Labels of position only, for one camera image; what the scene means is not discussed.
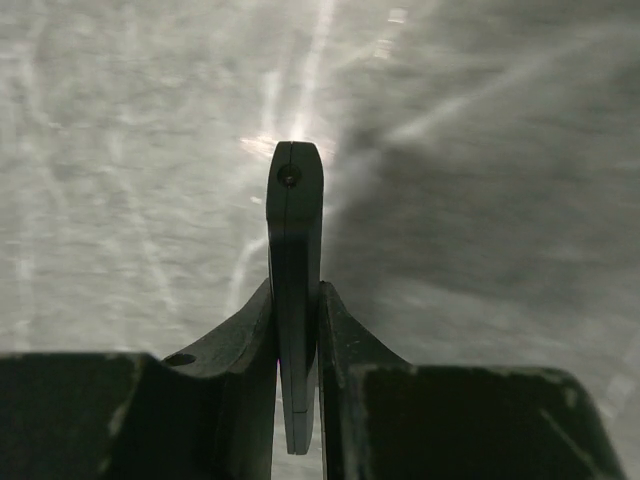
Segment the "black remote control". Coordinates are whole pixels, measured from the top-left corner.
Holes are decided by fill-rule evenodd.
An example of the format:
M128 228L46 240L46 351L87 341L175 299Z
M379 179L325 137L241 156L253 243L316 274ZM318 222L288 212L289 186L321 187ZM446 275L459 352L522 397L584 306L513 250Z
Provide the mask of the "black remote control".
M269 279L287 452L309 451L317 381L324 173L317 147L281 141L266 196Z

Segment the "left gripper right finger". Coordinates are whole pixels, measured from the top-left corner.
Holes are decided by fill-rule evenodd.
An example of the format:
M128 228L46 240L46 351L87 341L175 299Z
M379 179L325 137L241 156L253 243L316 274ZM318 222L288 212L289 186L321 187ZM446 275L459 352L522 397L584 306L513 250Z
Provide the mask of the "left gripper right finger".
M327 479L621 479L596 405L554 368L413 365L321 286Z

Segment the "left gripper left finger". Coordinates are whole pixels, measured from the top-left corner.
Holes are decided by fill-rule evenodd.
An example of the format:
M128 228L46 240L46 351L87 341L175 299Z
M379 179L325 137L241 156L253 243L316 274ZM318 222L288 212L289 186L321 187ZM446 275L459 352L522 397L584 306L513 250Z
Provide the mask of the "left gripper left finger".
M267 479L276 347L270 287L164 360L5 353L5 479Z

